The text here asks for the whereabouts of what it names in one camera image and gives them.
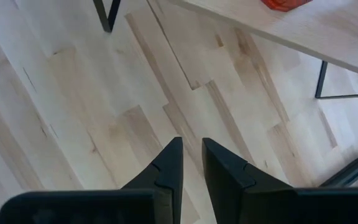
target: metal bar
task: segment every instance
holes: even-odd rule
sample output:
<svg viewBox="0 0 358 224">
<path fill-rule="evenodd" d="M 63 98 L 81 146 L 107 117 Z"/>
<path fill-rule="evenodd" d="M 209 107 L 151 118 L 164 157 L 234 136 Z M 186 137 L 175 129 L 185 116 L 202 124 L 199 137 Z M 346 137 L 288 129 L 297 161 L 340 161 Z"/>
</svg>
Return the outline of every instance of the metal bar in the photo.
<svg viewBox="0 0 358 224">
<path fill-rule="evenodd" d="M 329 99 L 346 99 L 346 98 L 358 98 L 358 94 L 356 95 L 341 95 L 341 96 L 320 96 L 319 100 L 329 100 Z"/>
<path fill-rule="evenodd" d="M 317 99 L 321 98 L 321 92 L 323 91 L 324 86 L 324 79 L 326 78 L 327 66 L 328 62 L 323 61 L 321 64 L 320 75 L 318 77 L 316 94 L 314 96 Z"/>
<path fill-rule="evenodd" d="M 105 32 L 112 32 L 112 28 L 114 27 L 114 23 L 116 21 L 119 5 L 121 0 L 114 0 L 111 3 L 109 16 L 106 15 L 106 10 L 104 8 L 104 4 L 102 0 L 93 0 L 93 4 L 98 12 L 100 23 L 102 23 L 103 30 Z"/>
<path fill-rule="evenodd" d="M 316 94 L 314 97 L 319 100 L 358 98 L 358 94 L 340 95 L 340 96 L 321 96 L 321 92 L 323 91 L 323 86 L 324 86 L 324 80 L 326 78 L 327 67 L 328 67 L 328 62 L 323 61 L 323 63 L 321 64 L 320 75 L 317 82 Z"/>
<path fill-rule="evenodd" d="M 114 23 L 116 21 L 119 4 L 121 3 L 121 0 L 114 0 L 111 3 L 110 12 L 109 12 L 109 28 L 110 32 L 112 32 L 112 28 L 114 27 Z"/>
<path fill-rule="evenodd" d="M 358 180 L 358 158 L 333 175 L 320 187 L 348 187 Z"/>
</svg>

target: red object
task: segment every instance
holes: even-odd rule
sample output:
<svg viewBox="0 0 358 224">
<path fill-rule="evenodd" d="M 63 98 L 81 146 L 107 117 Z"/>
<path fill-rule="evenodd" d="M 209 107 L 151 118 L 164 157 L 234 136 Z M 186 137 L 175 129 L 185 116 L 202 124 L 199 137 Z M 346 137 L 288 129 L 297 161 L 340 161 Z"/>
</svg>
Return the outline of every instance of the red object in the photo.
<svg viewBox="0 0 358 224">
<path fill-rule="evenodd" d="M 311 1 L 312 0 L 262 0 L 269 8 L 282 12 L 288 12 Z"/>
</svg>

